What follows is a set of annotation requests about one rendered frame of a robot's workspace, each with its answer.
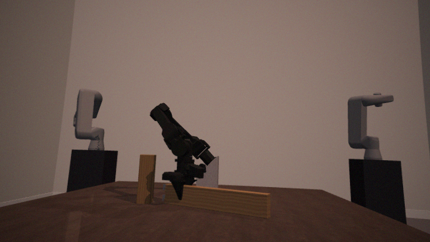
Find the wooden post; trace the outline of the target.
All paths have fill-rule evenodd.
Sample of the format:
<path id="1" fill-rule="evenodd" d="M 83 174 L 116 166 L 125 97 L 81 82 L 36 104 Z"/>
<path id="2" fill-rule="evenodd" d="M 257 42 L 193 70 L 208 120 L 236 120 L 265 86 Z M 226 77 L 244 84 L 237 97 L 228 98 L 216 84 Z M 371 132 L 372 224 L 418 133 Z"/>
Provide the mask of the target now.
<path id="1" fill-rule="evenodd" d="M 153 203 L 156 156 L 140 154 L 136 204 Z"/>

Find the wooden rail with steel hooks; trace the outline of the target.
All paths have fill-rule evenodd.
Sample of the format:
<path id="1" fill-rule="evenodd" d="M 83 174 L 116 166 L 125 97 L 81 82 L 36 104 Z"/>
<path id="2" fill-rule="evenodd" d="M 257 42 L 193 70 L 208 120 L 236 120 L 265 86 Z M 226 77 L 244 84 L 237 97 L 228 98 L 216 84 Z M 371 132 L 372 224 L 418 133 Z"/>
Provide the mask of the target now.
<path id="1" fill-rule="evenodd" d="M 270 193 L 184 185 L 179 200 L 173 184 L 163 184 L 163 190 L 166 204 L 270 218 Z"/>

